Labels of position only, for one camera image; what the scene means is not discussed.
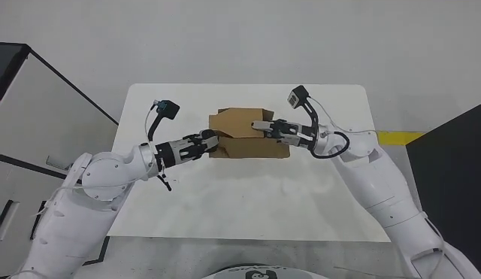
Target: white table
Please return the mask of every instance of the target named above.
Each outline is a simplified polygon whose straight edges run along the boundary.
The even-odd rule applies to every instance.
[[[352,130],[374,129],[368,98],[357,85],[305,85],[334,121]],[[144,118],[154,99],[180,106],[163,120],[154,143],[208,127],[218,108],[267,108],[274,119],[310,124],[286,99],[296,85],[135,84],[127,95],[113,152],[145,142]],[[210,159],[167,169],[172,192],[152,178],[137,182],[111,236],[303,241],[389,241],[360,207],[329,161],[291,149],[288,159]]]

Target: yellow stripe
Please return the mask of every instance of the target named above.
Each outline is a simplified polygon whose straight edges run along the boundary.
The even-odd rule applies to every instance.
[[[422,132],[377,131],[377,139],[381,145],[406,145],[423,135]]]

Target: cardboard box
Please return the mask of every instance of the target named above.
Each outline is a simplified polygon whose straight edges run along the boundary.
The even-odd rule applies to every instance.
[[[264,132],[251,127],[254,120],[272,120],[273,116],[274,112],[261,108],[226,108],[209,115],[209,129],[219,136],[219,147],[209,157],[288,158],[288,145],[264,138]]]

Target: robot logo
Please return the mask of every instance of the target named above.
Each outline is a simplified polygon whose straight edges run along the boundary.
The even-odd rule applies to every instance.
[[[265,271],[265,274],[260,271],[248,271],[246,279],[277,279],[277,274],[271,270]]]

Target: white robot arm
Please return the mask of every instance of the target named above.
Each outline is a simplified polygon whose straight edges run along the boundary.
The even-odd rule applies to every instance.
[[[354,198],[398,247],[406,275],[416,278],[481,278],[469,259],[446,243],[426,213],[418,210],[406,179],[379,147],[376,134],[372,131],[346,131],[327,113],[330,121],[319,124],[309,98],[306,89],[299,86],[291,92],[288,102],[293,108],[305,109],[313,122],[311,127],[275,120],[255,121],[253,128],[264,131],[268,138],[306,148],[317,159],[332,159]]]
[[[170,101],[155,102],[151,110],[154,108],[158,116],[148,133],[149,142],[160,120],[174,119],[178,111],[178,106]],[[72,278],[107,235],[135,181],[157,177],[171,190],[164,180],[164,168],[199,159],[214,151],[218,143],[215,132],[208,129],[158,144],[155,155],[146,143],[134,147],[126,156],[80,156],[62,187],[46,203],[46,212],[18,278]],[[76,187],[79,180],[82,186]]]

